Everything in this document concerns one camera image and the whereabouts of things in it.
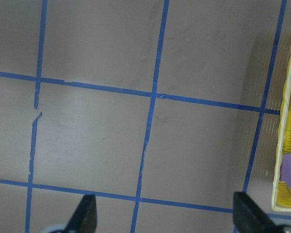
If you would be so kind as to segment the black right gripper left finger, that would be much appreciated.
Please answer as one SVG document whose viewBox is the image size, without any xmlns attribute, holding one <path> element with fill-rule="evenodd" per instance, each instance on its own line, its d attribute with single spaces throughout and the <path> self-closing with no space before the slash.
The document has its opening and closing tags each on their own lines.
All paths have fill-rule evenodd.
<svg viewBox="0 0 291 233">
<path fill-rule="evenodd" d="M 95 195 L 84 195 L 65 227 L 66 233 L 94 233 L 97 228 Z"/>
</svg>

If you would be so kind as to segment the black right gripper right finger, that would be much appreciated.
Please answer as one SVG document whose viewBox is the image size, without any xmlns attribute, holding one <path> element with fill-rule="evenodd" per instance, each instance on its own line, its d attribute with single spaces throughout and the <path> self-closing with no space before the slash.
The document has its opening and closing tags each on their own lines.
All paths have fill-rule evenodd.
<svg viewBox="0 0 291 233">
<path fill-rule="evenodd" d="M 280 233 L 281 227 L 245 193 L 233 194 L 233 223 L 239 233 Z"/>
</svg>

